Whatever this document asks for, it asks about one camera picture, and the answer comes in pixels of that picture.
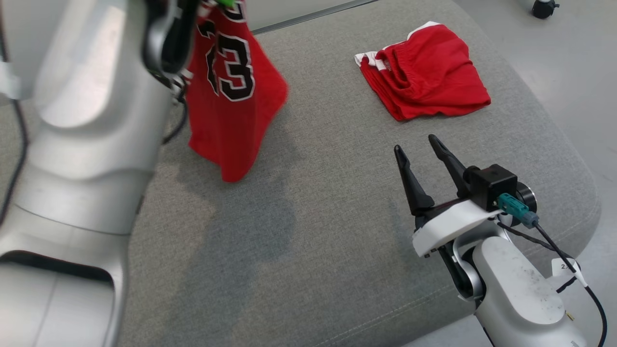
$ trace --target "caster wheel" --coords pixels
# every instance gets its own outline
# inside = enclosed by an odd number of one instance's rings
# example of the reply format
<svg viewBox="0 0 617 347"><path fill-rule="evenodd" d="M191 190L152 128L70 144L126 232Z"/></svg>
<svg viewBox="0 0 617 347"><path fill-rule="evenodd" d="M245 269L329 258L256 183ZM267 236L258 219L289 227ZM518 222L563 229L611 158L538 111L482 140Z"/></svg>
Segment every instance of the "caster wheel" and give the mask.
<svg viewBox="0 0 617 347"><path fill-rule="evenodd" d="M555 4L555 0L550 0L549 2L536 0L534 2L534 7L531 9L531 13L536 18L546 19L553 14L556 7L559 7L559 4Z"/></svg>

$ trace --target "teal connector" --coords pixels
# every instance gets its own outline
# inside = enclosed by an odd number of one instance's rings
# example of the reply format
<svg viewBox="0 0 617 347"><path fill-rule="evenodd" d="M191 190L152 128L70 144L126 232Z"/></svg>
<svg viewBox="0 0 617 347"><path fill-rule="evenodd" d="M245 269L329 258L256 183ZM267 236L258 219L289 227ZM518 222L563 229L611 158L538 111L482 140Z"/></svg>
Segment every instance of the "teal connector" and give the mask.
<svg viewBox="0 0 617 347"><path fill-rule="evenodd" d="M507 214L511 214L517 219L523 218L525 213L529 212L529 207L518 201L514 196L504 193L499 196L497 199L497 205L500 210L506 212Z"/></svg>
<svg viewBox="0 0 617 347"><path fill-rule="evenodd" d="M502 211L520 220L527 228L533 228L534 223L540 220L538 215L531 212L527 205L518 201L514 196L508 193L501 194L499 198L497 198L497 205Z"/></svg>

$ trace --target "cable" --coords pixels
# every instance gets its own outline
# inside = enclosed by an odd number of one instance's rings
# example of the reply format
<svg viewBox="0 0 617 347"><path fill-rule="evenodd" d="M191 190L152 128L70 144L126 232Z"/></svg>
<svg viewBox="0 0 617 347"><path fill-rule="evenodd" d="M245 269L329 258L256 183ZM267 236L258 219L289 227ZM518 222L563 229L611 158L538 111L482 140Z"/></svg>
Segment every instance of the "cable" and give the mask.
<svg viewBox="0 0 617 347"><path fill-rule="evenodd" d="M2 62L6 64L9 62L9 52L6 47L6 40L4 39L4 23L2 22L3 15L2 7L0 6L0 54L2 55ZM6 214L10 206L10 200L13 196L13 192L15 191L15 186L17 185L17 180L22 172L23 165L26 163L26 154L28 152L28 130L26 128L26 121L23 116L22 107L19 100L11 99L11 104L15 109L15 116L17 118L17 125L19 126L22 148L19 155L19 160L13 170L13 174L10 178L6 192L4 193L2 209L0 209L0 226L4 223L4 219L6 218Z"/></svg>
<svg viewBox="0 0 617 347"><path fill-rule="evenodd" d="M561 287L557 288L557 290L556 290L557 294L559 294L562 291L566 290L566 288L568 288L575 281L576 281L576 277L572 277L569 281L567 281L566 283L562 284Z"/></svg>
<svg viewBox="0 0 617 347"><path fill-rule="evenodd" d="M188 120L189 107L186 104L186 99L184 97L178 97L178 101L184 106L184 110L182 111L182 119L180 119L180 123L176 125L172 132L170 132L169 135L166 135L163 138L163 145L173 140L173 138L176 137L180 133L180 131L182 131L182 128L184 128L184 125L186 125L186 121Z"/></svg>
<svg viewBox="0 0 617 347"><path fill-rule="evenodd" d="M516 229L514 229L514 228L512 228L512 227L509 227L509 226L507 226L507 225L505 225L505 224L503 224L503 223L501 223L501 222L498 222L498 223L497 223L497 225L498 225L499 227L502 227L502 228L504 228L504 229L508 230L510 233L512 233L512 234L514 234L514 235L516 235L516 236L519 236L519 237L524 238L524 239L525 239L525 240L527 240L527 241L531 241L531 242L533 242L533 243L537 243L537 244L541 245L542 247L544 247L544 248L548 249L549 251L553 251L553 252L555 251L555 249L553 248L553 246L549 245L548 243L546 243L546 242L544 242L544 241L542 241L542 240L538 240L537 238L535 238L535 237L533 237L533 236L529 236L529 235L527 235L527 234L525 234L525 233L521 233L521 232L519 232L518 230L516 230ZM565 252L564 252L563 254L565 254L565 255L566 255L566 257L568 257L568 258L572 258L572 259L574 259L574 257L573 257L573 256L570 256L568 253L565 253Z"/></svg>
<svg viewBox="0 0 617 347"><path fill-rule="evenodd" d="M602 318L602 335L600 336L600 342L598 343L598 347L604 346L604 342L607 338L608 322L607 322L607 314L606 312L604 312L604 307L602 307L600 300L598 300L595 293L591 290L591 288L589 288L589 285L587 284L587 282L585 282L584 278L582 277L581 272L576 271L574 266L567 260L566 254L562 252L559 249L559 247L557 247L555 242L553 242L553 240L546 233L546 231L544 231L544 229L540 226L540 223L537 220L533 222L533 226L537 229L538 232L540 232L540 234L542 234L542 236L547 240L547 242L551 245L551 247L555 250L555 252L557 252L557 254L562 259L562 261L568 266L570 271L572 271L574 276L580 281L580 283L583 285L583 287L585 288L585 290L587 291L591 299L594 301L594 304L598 308L598 312L600 313L600 318Z"/></svg>
<svg viewBox="0 0 617 347"><path fill-rule="evenodd" d="M564 252L562 252L559 247L557 247L557 245L555 244L555 242L553 242L553 239L550 238L549 234L547 234L544 229L540 226L540 223L538 223L538 221L534 221L533 222L533 226L537 229L538 232L540 232L540 234L542 234L542 237L544 237L548 243L551 245L551 247L555 250L555 252L557 253L557 255L559 255L559 257L562 259L562 261L566 264L566 266L570 269L570 271L572 271L573 274L576 273L576 269L574 268L574 266L570 263L570 261L568 260L568 258L566 257L566 254Z"/></svg>
<svg viewBox="0 0 617 347"><path fill-rule="evenodd" d="M501 223L501 222L498 222L498 223L497 223L497 225L498 225L499 227L502 227L502 228L504 228L504 229L508 230L508 231L509 231L510 233L512 233L513 235L516 235L516 236L522 237L522 238L524 238L525 240L531 241L531 242L533 242L533 243L537 243L537 244L541 245L542 247L544 247L544 248L548 249L549 251L553 251L553 252L555 251L551 245L549 245L548 243L546 243L546 242L544 242L544 241L542 241L542 240L538 240L537 238L535 238L535 237L533 237L533 236L529 236L529 235L527 235L527 234L525 234L525 233L521 233L521 232L519 232L518 230L516 230L516 229L514 229L514 228L512 228L512 227L509 227L509 226L507 226L507 225L505 225L505 224L503 224L503 223ZM568 253L566 253L566 252L563 252L563 254L565 254L565 255L566 255L566 257L568 257L568 258L574 259L574 257L573 257L573 256L570 256L570 255L569 255ZM557 293L561 293L562 291L564 291L566 288L568 288L570 285L572 285L572 283L574 283L574 281L576 281L576 277L572 277L569 281L567 281L567 282L566 282L566 283L564 283L561 287L559 287L559 288L557 289Z"/></svg>
<svg viewBox="0 0 617 347"><path fill-rule="evenodd" d="M594 291L589 288L589 286L585 287L585 290L588 292L589 296L591 296L591 300L594 301L596 307L598 307L598 311L600 311L600 317L602 318L602 335L600 336L600 342L598 343L598 347L604 346L604 341L607 339L607 330L608 330L608 322L607 322L607 314L604 312L604 308L602 304L600 304L600 300L595 295Z"/></svg>

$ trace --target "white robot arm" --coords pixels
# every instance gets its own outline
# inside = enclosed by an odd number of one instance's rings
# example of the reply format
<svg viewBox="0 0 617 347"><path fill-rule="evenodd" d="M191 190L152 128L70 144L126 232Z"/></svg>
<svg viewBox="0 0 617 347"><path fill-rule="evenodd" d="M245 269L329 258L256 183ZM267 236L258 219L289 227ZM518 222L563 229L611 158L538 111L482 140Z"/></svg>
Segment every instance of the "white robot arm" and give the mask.
<svg viewBox="0 0 617 347"><path fill-rule="evenodd" d="M499 209L502 194L516 196L516 203L533 212L525 216L535 216L533 192L499 165L466 169L435 135L429 135L429 142L456 184L458 199L434 206L401 147L394 148L416 217L413 247L418 255L439 252L459 297L476 303L474 314L495 347L588 346L557 292L498 225L521 223Z"/></svg>

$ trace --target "label tag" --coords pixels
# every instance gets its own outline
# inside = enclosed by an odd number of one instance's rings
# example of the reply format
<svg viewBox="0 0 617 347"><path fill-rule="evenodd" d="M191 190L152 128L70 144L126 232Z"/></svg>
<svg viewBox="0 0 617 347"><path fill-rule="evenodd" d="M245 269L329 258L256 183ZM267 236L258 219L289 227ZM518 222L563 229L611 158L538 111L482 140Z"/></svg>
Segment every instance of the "label tag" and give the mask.
<svg viewBox="0 0 617 347"><path fill-rule="evenodd" d="M574 259L568 258L568 261L570 262L570 264L572 264L572 266L576 269L577 272L581 271L578 267L578 264L576 263ZM563 262L561 258L553 259L552 265L553 265L553 277L574 275L572 271L570 271L570 268L566 265L566 263Z"/></svg>

